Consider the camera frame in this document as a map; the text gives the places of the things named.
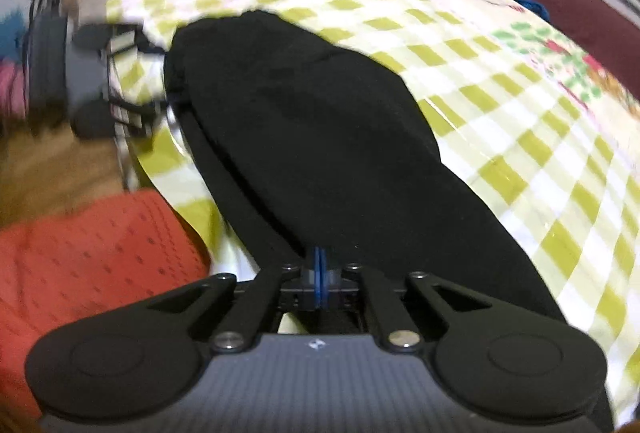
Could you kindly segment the black pants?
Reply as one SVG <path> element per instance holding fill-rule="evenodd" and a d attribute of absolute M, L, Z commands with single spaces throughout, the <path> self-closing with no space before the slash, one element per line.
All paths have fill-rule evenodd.
<path fill-rule="evenodd" d="M 178 28 L 164 83 L 194 164 L 259 268 L 426 271 L 561 319 L 529 255 L 442 162 L 405 82 L 276 14 Z"/>

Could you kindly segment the blue cloth on bench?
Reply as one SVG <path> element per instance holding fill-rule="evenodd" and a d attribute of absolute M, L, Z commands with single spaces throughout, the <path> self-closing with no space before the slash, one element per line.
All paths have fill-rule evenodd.
<path fill-rule="evenodd" d="M 514 1 L 520 4 L 522 8 L 526 8 L 526 10 L 529 10 L 532 13 L 539 16 L 545 22 L 548 22 L 550 20 L 548 10 L 541 3 L 535 0 L 514 0 Z"/>

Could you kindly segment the orange dotted garment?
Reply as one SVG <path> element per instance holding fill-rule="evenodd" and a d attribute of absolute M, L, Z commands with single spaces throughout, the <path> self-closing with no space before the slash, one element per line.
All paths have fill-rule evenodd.
<path fill-rule="evenodd" d="M 1 399 L 39 415 L 24 363 L 66 323 L 207 276 L 204 243 L 154 190 L 94 201 L 1 233 Z"/>

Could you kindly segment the green checkered floral bedsheet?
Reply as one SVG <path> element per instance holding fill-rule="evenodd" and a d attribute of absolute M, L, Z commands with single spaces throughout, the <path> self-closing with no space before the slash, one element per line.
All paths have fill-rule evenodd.
<path fill-rule="evenodd" d="M 107 0 L 159 45 L 203 16 L 272 11 L 400 75 L 446 166 L 523 247 L 608 359 L 616 423 L 639 404 L 639 105 L 512 0 Z"/>

